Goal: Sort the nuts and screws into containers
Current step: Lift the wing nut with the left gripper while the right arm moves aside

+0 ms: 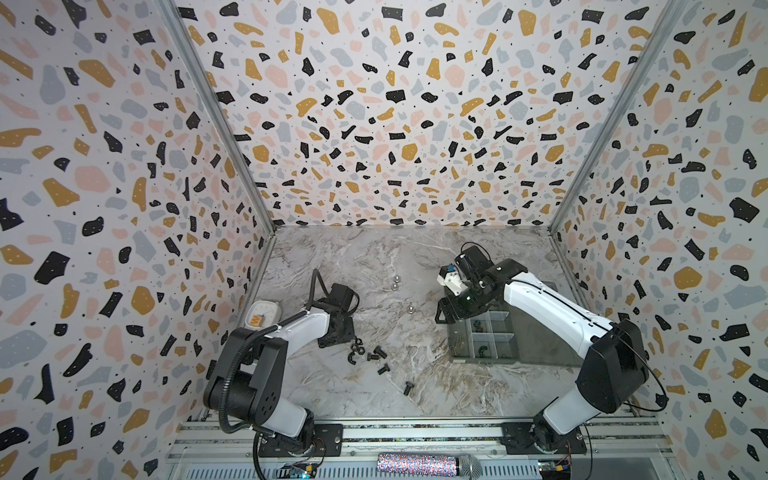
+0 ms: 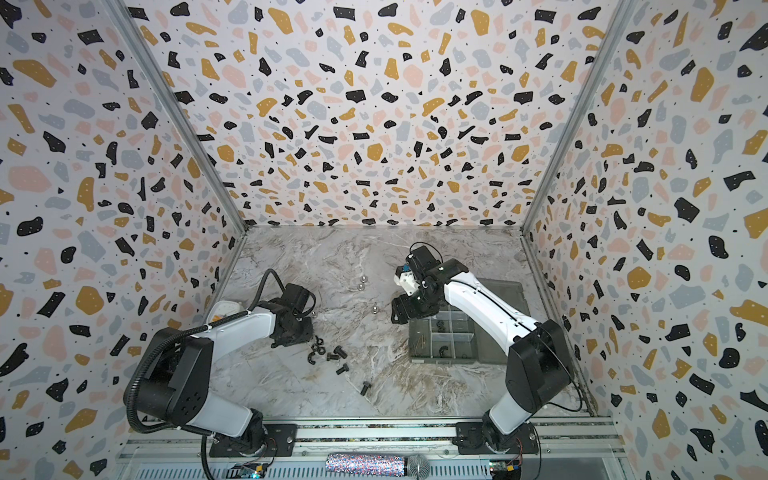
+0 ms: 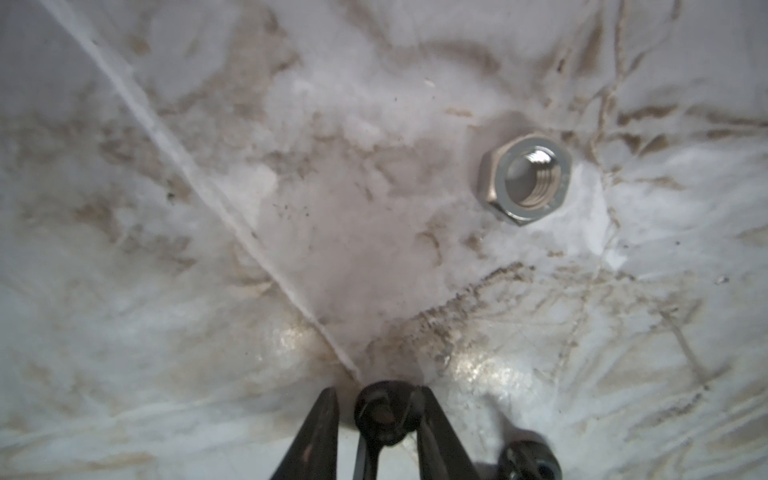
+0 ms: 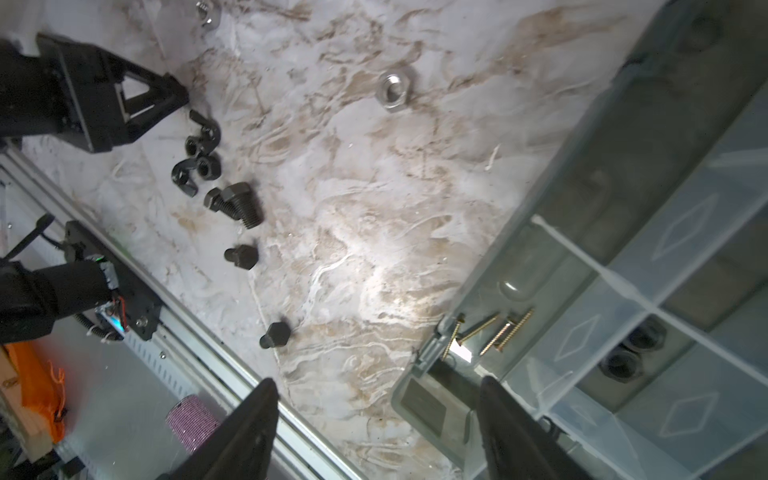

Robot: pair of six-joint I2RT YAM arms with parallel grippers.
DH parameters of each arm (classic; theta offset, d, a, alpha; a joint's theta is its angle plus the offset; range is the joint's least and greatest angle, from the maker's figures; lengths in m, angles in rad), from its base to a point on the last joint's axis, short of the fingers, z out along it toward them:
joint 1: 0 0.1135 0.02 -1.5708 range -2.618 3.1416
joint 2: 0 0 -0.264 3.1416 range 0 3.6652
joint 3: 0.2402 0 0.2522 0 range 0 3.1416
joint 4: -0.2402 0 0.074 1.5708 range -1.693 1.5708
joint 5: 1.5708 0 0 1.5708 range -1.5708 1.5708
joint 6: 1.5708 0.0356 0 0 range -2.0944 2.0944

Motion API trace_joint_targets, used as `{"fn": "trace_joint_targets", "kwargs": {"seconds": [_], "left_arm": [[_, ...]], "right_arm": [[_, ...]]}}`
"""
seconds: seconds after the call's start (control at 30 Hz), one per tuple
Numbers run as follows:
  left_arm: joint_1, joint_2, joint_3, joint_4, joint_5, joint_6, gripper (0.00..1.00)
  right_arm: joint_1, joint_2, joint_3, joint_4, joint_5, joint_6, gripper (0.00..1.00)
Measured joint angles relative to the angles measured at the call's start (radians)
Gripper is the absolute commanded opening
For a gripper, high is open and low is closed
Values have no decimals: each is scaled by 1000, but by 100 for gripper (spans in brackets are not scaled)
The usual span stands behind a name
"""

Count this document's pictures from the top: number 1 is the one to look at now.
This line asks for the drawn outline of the grey compartment organizer box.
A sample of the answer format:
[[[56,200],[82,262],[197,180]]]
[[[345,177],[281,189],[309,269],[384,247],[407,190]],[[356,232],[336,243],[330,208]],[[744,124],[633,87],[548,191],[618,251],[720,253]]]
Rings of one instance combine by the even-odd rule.
[[[483,333],[473,330],[482,322]],[[480,365],[543,365],[578,367],[582,359],[561,338],[526,312],[501,301],[470,319],[447,326],[450,361]],[[480,358],[478,349],[488,347],[488,356]]]

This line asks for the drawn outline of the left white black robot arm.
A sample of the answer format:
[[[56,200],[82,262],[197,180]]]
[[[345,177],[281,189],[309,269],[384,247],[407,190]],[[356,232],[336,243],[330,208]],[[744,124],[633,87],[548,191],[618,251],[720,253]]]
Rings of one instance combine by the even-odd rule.
[[[220,429],[252,429],[305,450],[314,440],[314,415],[282,396],[287,360],[318,340],[324,346],[355,338],[352,315],[359,295],[333,284],[299,313],[260,330],[240,327],[206,373],[204,405],[218,413]]]

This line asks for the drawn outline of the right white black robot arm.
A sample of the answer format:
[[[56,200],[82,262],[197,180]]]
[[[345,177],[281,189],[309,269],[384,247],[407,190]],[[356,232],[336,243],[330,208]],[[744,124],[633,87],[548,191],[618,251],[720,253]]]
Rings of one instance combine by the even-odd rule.
[[[575,385],[539,411],[506,440],[511,448],[557,452],[567,437],[600,414],[616,412],[651,375],[639,328],[615,323],[555,292],[521,263],[493,262],[477,245],[441,267],[444,296],[435,320],[452,324],[487,312],[498,302],[529,314],[563,340],[581,358]]]

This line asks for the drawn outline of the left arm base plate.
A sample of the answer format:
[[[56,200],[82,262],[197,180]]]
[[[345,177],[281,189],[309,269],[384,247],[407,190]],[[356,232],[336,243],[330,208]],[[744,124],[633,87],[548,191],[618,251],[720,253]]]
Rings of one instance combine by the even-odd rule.
[[[339,457],[344,439],[342,423],[320,423],[305,426],[297,437],[282,434],[260,441],[260,458]]]

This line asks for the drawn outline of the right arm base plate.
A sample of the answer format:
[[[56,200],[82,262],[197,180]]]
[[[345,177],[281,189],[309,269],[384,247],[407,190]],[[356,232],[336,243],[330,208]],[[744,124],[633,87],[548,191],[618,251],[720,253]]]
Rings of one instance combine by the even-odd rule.
[[[561,435],[543,421],[502,423],[500,443],[509,455],[565,455],[588,452],[584,437],[578,429]]]

